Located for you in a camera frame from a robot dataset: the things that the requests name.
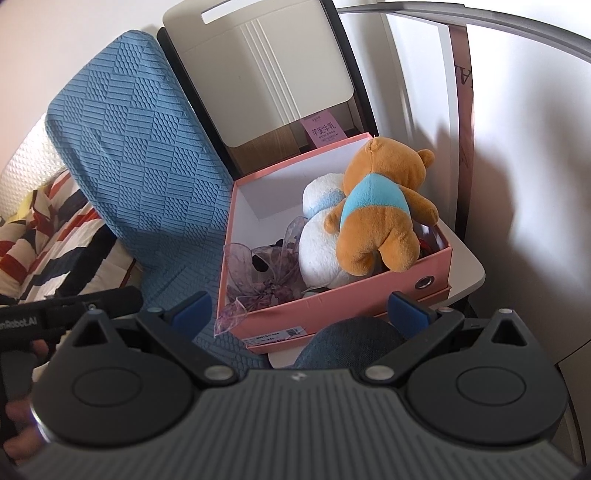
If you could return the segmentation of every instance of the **striped blanket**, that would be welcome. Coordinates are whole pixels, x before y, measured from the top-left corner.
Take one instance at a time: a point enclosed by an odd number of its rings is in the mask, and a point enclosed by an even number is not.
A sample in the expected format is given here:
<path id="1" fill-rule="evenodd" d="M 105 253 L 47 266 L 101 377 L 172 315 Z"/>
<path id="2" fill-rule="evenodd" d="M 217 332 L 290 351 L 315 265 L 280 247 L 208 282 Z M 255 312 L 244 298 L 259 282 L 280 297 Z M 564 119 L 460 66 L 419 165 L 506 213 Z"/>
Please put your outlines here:
<path id="1" fill-rule="evenodd" d="M 134 259 L 68 171 L 29 198 L 24 218 L 0 226 L 0 305 L 127 284 Z"/>

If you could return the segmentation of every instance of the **blue denim fabric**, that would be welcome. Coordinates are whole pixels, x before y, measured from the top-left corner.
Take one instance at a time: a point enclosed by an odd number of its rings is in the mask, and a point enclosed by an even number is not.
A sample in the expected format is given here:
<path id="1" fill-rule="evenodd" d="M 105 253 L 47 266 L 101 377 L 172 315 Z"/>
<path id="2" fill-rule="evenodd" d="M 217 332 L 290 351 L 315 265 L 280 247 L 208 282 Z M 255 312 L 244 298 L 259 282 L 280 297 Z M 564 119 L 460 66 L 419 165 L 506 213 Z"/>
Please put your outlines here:
<path id="1" fill-rule="evenodd" d="M 388 322 L 354 317 L 319 331 L 295 360 L 293 368 L 350 368 L 361 372 L 404 343 Z"/>

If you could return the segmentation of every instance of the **pink label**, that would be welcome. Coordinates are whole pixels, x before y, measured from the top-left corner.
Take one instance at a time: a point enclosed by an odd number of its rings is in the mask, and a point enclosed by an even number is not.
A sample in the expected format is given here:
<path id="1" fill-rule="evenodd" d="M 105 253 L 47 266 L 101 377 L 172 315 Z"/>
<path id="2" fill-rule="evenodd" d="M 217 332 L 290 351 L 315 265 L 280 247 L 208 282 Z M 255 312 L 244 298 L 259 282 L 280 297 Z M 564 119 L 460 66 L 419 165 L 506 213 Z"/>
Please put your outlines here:
<path id="1" fill-rule="evenodd" d="M 316 148 L 347 138 L 332 113 L 322 110 L 300 120 Z"/>

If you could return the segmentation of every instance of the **white quilted fabric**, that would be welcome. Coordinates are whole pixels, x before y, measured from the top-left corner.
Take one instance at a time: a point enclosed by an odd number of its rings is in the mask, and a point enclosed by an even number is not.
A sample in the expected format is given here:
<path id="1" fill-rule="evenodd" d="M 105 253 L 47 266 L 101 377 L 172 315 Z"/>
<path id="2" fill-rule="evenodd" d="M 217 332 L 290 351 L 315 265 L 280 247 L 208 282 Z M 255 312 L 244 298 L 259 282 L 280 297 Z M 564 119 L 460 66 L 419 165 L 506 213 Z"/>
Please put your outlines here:
<path id="1" fill-rule="evenodd" d="M 14 215 L 27 193 L 64 168 L 61 157 L 45 131 L 45 114 L 29 132 L 0 174 L 0 216 Z"/>

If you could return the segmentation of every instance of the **teddy bear arm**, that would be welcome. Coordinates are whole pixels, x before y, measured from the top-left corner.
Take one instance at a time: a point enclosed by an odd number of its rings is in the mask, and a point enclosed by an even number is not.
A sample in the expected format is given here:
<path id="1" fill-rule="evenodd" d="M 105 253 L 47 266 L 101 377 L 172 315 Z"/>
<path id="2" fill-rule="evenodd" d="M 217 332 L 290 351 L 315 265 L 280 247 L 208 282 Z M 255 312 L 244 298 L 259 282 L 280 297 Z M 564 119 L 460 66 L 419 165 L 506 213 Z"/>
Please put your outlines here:
<path id="1" fill-rule="evenodd" d="M 419 223 L 435 226 L 439 220 L 439 212 L 433 203 L 423 195 L 406 187 L 400 187 L 410 210 L 410 216 Z"/>
<path id="2" fill-rule="evenodd" d="M 340 218 L 343 215 L 343 207 L 345 206 L 345 200 L 343 199 L 340 203 L 331 210 L 331 212 L 324 219 L 324 230 L 327 233 L 338 233 L 340 230 Z"/>

